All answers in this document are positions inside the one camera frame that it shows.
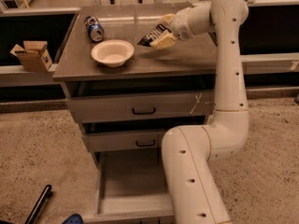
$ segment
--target gray tabletop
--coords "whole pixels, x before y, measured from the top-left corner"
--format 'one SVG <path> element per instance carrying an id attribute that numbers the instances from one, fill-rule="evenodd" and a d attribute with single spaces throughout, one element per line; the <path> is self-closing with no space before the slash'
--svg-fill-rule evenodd
<path id="1" fill-rule="evenodd" d="M 55 81 L 101 80 L 127 77 L 176 76 L 215 72 L 216 47 L 208 34 L 168 49 L 137 45 L 157 20 L 189 7 L 182 4 L 144 4 L 82 7 L 53 75 Z M 105 30 L 104 40 L 121 39 L 135 47 L 134 56 L 123 66 L 105 67 L 91 57 L 96 45 L 88 37 L 84 19 L 93 15 Z"/>

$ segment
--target cabinet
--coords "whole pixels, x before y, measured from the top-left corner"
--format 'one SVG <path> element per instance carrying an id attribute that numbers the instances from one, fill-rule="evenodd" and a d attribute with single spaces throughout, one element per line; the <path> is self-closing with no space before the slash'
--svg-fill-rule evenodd
<path id="1" fill-rule="evenodd" d="M 84 223 L 174 223 L 160 147 L 168 129 L 202 124 L 212 112 L 216 49 L 208 35 L 171 52 L 136 43 L 158 16 L 186 6 L 83 7 L 78 14 L 53 78 L 98 167 L 96 214 Z M 106 39 L 133 44 L 134 57 L 119 68 L 93 61 L 88 15 L 99 18 Z"/>

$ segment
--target can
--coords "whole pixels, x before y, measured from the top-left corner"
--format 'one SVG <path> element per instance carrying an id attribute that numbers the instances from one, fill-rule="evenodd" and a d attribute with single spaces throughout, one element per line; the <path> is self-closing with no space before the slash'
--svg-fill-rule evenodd
<path id="1" fill-rule="evenodd" d="M 91 38 L 92 41 L 99 42 L 103 40 L 104 29 L 101 26 L 98 19 L 96 19 L 94 16 L 88 16 L 84 20 L 84 24 L 88 32 L 88 36 Z"/>

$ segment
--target drawer handle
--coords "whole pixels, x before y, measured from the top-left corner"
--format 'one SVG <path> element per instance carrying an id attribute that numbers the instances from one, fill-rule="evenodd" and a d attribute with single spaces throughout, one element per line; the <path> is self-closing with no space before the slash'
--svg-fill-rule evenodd
<path id="1" fill-rule="evenodd" d="M 155 145 L 156 145 L 156 140 L 152 140 L 151 142 L 144 142 L 144 143 L 140 143 L 136 141 L 137 147 L 153 147 Z"/>
<path id="2" fill-rule="evenodd" d="M 156 113 L 156 108 L 153 107 L 152 110 L 148 111 L 148 112 L 136 112 L 135 109 L 132 108 L 132 113 L 137 116 L 152 115 L 152 114 Z"/>

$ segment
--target drawer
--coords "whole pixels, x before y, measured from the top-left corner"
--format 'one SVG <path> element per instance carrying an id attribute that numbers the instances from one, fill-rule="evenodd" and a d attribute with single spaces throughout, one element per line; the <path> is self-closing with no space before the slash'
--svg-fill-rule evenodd
<path id="1" fill-rule="evenodd" d="M 160 147 L 165 132 L 186 124 L 203 124 L 204 116 L 93 123 L 82 135 L 89 152 Z"/>
<path id="2" fill-rule="evenodd" d="M 180 91 L 68 98 L 66 102 L 75 122 L 89 123 L 182 117 L 192 111 L 192 115 L 208 115 L 211 99 L 211 91 Z"/>
<path id="3" fill-rule="evenodd" d="M 159 148 L 102 152 L 97 193 L 84 223 L 174 223 Z"/>

